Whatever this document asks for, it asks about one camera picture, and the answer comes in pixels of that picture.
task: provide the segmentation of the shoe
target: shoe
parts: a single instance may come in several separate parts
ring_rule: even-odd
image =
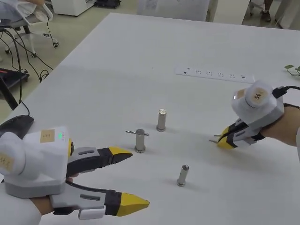
[[[271,16],[269,12],[262,12],[262,20],[265,22],[271,22]]]

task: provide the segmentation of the hand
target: hand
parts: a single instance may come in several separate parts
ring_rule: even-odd
[[[67,178],[67,180],[73,182],[73,178],[71,177]],[[48,196],[40,197],[40,198],[31,198],[30,200],[33,202],[33,204],[35,204],[35,206],[40,211],[42,216],[53,212],[50,198]]]
[[[275,138],[291,146],[297,146],[296,135],[300,128],[300,110],[295,107],[285,107],[285,113],[279,121],[267,126],[261,131],[265,137]]]

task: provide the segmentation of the power strip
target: power strip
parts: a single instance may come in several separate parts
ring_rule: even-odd
[[[178,67],[175,69],[177,75],[195,76],[201,78],[209,78],[223,81],[233,81],[240,83],[254,83],[255,79],[252,75],[239,75],[234,73],[215,72],[212,70],[193,69],[190,67]]]

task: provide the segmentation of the metal peg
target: metal peg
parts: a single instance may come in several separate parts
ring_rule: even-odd
[[[145,136],[149,136],[149,134],[146,134],[143,129],[137,129],[135,132],[127,130],[125,132],[135,135],[135,151],[137,153],[143,153],[146,151]]]
[[[158,111],[158,123],[156,126],[156,130],[159,132],[165,131],[165,119],[167,117],[167,111],[165,109],[160,109]]]
[[[186,177],[188,174],[189,166],[188,165],[183,165],[181,168],[181,172],[179,175],[179,178],[177,179],[177,185],[179,187],[183,187],[186,184]]]

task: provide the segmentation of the floor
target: floor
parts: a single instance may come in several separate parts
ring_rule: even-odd
[[[279,2],[274,2],[271,14],[274,15]],[[102,9],[102,8],[91,8],[79,17],[55,15],[54,20],[50,22],[50,30],[53,37],[59,40],[60,46],[57,49],[52,48],[52,43],[49,42],[45,45],[44,42],[36,40],[36,51],[38,56],[51,67],[55,68],[92,30],[96,27],[110,12],[125,13],[125,14],[135,14],[137,8],[137,0],[123,0],[121,6],[118,9]],[[262,27],[277,27],[273,23],[263,23],[260,21],[260,10],[254,10],[254,15],[250,17],[249,13],[245,15],[244,25],[250,26],[262,26]],[[31,28],[32,31],[35,30],[47,30],[44,24],[39,24]],[[11,55],[6,55],[4,53],[3,44],[0,45],[0,54],[4,58],[3,62],[0,62],[0,68],[11,68]],[[37,75],[34,73],[33,69],[26,62],[25,51],[20,50],[20,57],[22,62],[22,68],[28,70],[30,78],[28,82],[23,84],[22,98],[25,99],[39,84]],[[38,73],[43,69],[47,69],[37,58],[30,58],[32,65],[36,68]],[[14,57],[14,65],[16,67],[16,58]],[[19,88],[16,87],[12,89],[12,93],[16,99],[19,98]],[[3,121],[11,109],[5,102],[5,100],[0,98],[0,121]]]

